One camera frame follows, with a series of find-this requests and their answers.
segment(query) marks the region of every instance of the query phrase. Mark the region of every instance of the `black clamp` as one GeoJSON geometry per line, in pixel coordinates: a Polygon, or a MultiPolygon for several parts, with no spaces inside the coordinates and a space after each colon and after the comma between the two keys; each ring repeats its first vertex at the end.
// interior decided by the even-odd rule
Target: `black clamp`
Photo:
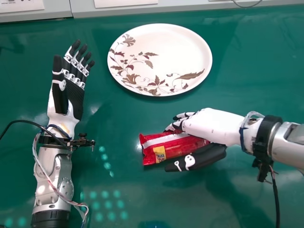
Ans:
{"type": "MultiPolygon", "coordinates": [[[[92,151],[94,150],[95,140],[87,140],[86,133],[80,133],[78,136],[79,139],[77,140],[69,140],[66,138],[58,138],[58,139],[62,141],[67,147],[70,147],[71,151],[73,150],[73,147],[84,147],[84,146],[91,146],[92,151]]],[[[55,148],[62,147],[54,140],[53,137],[49,137],[49,136],[41,135],[38,139],[38,143],[47,145],[47,147],[55,147],[55,148]]]]}
{"type": "Polygon", "coordinates": [[[256,157],[252,163],[252,167],[258,167],[259,174],[257,176],[257,181],[267,182],[266,180],[268,172],[271,171],[274,161],[268,156],[267,149],[269,143],[269,137],[271,130],[276,123],[282,123],[281,117],[267,115],[264,117],[261,125],[256,134],[256,140],[253,143],[252,150],[253,155],[256,157]]]}
{"type": "Polygon", "coordinates": [[[79,139],[71,140],[66,145],[68,147],[71,147],[71,149],[73,148],[73,146],[76,146],[76,147],[91,146],[92,151],[94,150],[95,140],[87,140],[86,133],[79,133],[78,136],[79,136],[79,139]]]}

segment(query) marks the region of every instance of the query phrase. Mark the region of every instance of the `yellow label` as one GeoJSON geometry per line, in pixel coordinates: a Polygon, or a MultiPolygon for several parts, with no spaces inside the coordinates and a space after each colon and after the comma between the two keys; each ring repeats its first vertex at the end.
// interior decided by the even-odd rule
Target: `yellow label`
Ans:
{"type": "Polygon", "coordinates": [[[60,124],[60,128],[62,130],[64,130],[67,134],[70,134],[70,131],[67,129],[67,127],[63,123],[60,124]]]}
{"type": "Polygon", "coordinates": [[[154,147],[153,152],[156,156],[156,163],[160,163],[164,160],[166,160],[166,150],[164,146],[154,147]]]}

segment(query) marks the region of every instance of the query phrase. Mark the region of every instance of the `white robotic hand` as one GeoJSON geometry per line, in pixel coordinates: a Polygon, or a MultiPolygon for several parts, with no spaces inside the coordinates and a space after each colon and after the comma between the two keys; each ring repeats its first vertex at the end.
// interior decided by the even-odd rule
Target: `white robotic hand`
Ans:
{"type": "Polygon", "coordinates": [[[256,112],[250,112],[243,117],[211,108],[178,114],[173,118],[175,122],[166,131],[182,130],[212,143],[169,164],[165,170],[184,171],[204,167],[224,158],[226,147],[232,145],[240,145],[243,151],[253,154],[253,142],[263,117],[256,112]]]}
{"type": "MultiPolygon", "coordinates": [[[[74,138],[74,128],[82,118],[86,79],[95,64],[93,60],[87,64],[91,52],[82,57],[87,50],[87,44],[77,51],[79,46],[80,40],[77,40],[64,58],[54,56],[53,80],[47,106],[48,125],[60,127],[71,138],[74,138]]],[[[49,130],[65,138],[56,128],[49,130]]]]}
{"type": "Polygon", "coordinates": [[[186,112],[173,118],[166,131],[182,130],[187,134],[207,139],[226,146],[240,145],[239,128],[243,116],[212,108],[198,112],[186,112]]]}

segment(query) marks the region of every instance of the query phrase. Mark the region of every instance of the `plate rim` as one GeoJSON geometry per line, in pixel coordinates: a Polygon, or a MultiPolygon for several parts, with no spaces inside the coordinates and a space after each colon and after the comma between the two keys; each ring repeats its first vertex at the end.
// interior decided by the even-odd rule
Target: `plate rim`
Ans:
{"type": "MultiPolygon", "coordinates": [[[[172,27],[179,27],[179,28],[181,28],[181,29],[184,29],[184,30],[186,30],[187,32],[192,33],[192,34],[195,35],[197,38],[199,38],[199,39],[204,43],[204,45],[206,45],[206,47],[208,48],[208,53],[209,53],[209,55],[210,55],[210,64],[209,64],[208,66],[205,67],[205,71],[204,71],[204,73],[206,73],[206,76],[205,76],[204,78],[202,78],[201,80],[199,80],[194,86],[192,86],[192,87],[189,88],[189,89],[177,91],[177,92],[171,93],[171,94],[164,94],[164,95],[161,94],[160,96],[157,96],[157,97],[162,97],[162,96],[175,96],[175,95],[178,95],[178,94],[183,94],[183,93],[186,93],[186,92],[188,92],[188,91],[190,91],[190,90],[196,88],[198,85],[200,85],[200,84],[207,78],[207,76],[209,75],[209,73],[210,73],[210,71],[211,71],[211,69],[212,69],[212,64],[213,64],[213,55],[212,55],[212,51],[211,51],[211,49],[210,49],[208,43],[204,40],[203,37],[201,37],[201,36],[200,36],[199,34],[197,34],[196,32],[194,32],[194,31],[192,31],[191,29],[186,28],[186,27],[184,27],[184,26],[175,25],[175,24],[169,24],[169,23],[150,23],[150,24],[140,25],[140,26],[137,26],[137,27],[135,27],[135,28],[132,28],[132,29],[130,29],[130,30],[124,32],[123,34],[121,34],[121,35],[112,43],[112,45],[110,46],[109,50],[110,50],[111,48],[113,48],[113,46],[115,45],[115,43],[118,42],[118,39],[120,39],[123,35],[129,33],[130,31],[132,31],[132,30],[134,30],[134,29],[139,29],[139,28],[141,28],[141,27],[145,27],[145,26],[149,26],[149,25],[156,25],[156,26],[157,26],[157,25],[159,25],[159,26],[164,26],[164,25],[166,26],[166,25],[169,25],[169,26],[172,26],[172,27]]],[[[115,79],[115,81],[118,82],[122,87],[124,87],[125,89],[128,89],[128,90],[131,91],[131,92],[134,92],[134,93],[137,93],[137,94],[140,94],[140,95],[143,95],[143,96],[152,96],[152,97],[156,97],[156,96],[154,96],[154,95],[152,95],[152,94],[142,94],[142,93],[139,93],[137,90],[135,90],[135,89],[133,89],[133,88],[131,89],[131,88],[125,87],[124,84],[121,82],[121,80],[116,79],[116,78],[113,76],[113,74],[111,73],[111,68],[110,68],[109,60],[110,60],[110,51],[108,51],[108,55],[107,55],[107,65],[108,65],[109,73],[110,73],[110,75],[115,79]]]]}

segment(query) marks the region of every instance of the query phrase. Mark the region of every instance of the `candy bar wrapper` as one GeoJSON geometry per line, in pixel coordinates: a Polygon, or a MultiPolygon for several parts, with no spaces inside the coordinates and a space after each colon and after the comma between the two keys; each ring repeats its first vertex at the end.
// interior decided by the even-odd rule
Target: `candy bar wrapper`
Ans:
{"type": "Polygon", "coordinates": [[[166,159],[187,155],[210,143],[206,139],[180,131],[150,135],[140,134],[139,140],[144,154],[143,165],[152,165],[166,159]]]}

